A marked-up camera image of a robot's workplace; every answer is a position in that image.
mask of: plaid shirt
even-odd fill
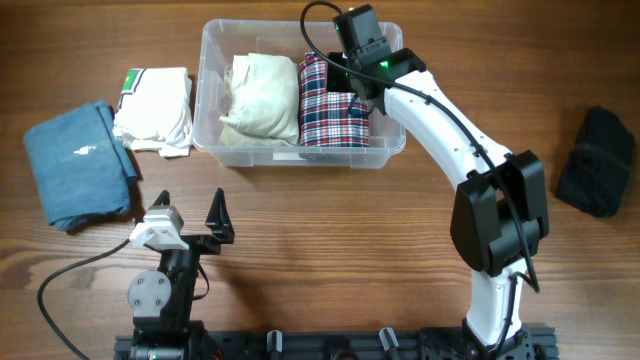
[[[327,63],[315,53],[300,64],[300,146],[368,147],[367,105],[353,93],[327,92]]]

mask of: blue fabric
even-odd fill
[[[136,172],[111,132],[104,101],[87,103],[24,135],[40,202],[49,225],[68,231],[99,215],[131,209]]]

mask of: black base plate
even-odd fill
[[[558,360],[555,329],[523,326],[524,340],[498,360]],[[463,360],[461,328],[425,328],[396,332],[401,360]],[[267,360],[266,334],[245,331],[210,332],[225,360]],[[359,360],[385,359],[378,332],[283,334],[283,360],[331,360],[336,344],[350,345]],[[128,360],[131,337],[117,337],[114,360]]]

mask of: clear plastic container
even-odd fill
[[[324,53],[341,51],[333,23],[307,22],[307,32]],[[402,31],[393,23],[380,23],[391,50],[402,48]],[[250,52],[284,55],[299,64],[311,51],[296,21],[212,20],[202,33],[198,72],[193,144],[209,152],[225,166],[301,165],[380,168],[406,143],[405,129],[388,116],[375,111],[369,117],[368,148],[300,146],[225,146],[220,144],[221,115],[231,105],[225,93],[224,70],[234,55]]]

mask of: tabletop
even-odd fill
[[[119,244],[132,223],[74,234],[48,227],[22,135],[89,101],[117,104],[132,67],[186,66],[197,78],[211,19],[295,21],[305,2],[8,3],[0,7],[0,357],[68,359],[38,311],[38,286]],[[544,162],[551,231],[534,257],[542,291],[523,290],[523,322],[555,327],[562,359],[640,358],[638,167],[612,218],[553,196],[589,107],[612,110],[640,134],[640,4],[372,4],[476,125]],[[468,311],[471,271],[449,234],[454,191],[410,135],[378,170],[225,168],[197,150],[174,160],[136,153],[135,163],[134,214],[167,189],[186,233],[206,230],[214,192],[225,190],[236,242],[202,258],[212,288],[192,311],[208,330],[409,330],[460,326]],[[133,330],[130,281],[157,264],[155,253],[126,248],[56,279],[45,303],[76,346],[109,359],[114,337]]]

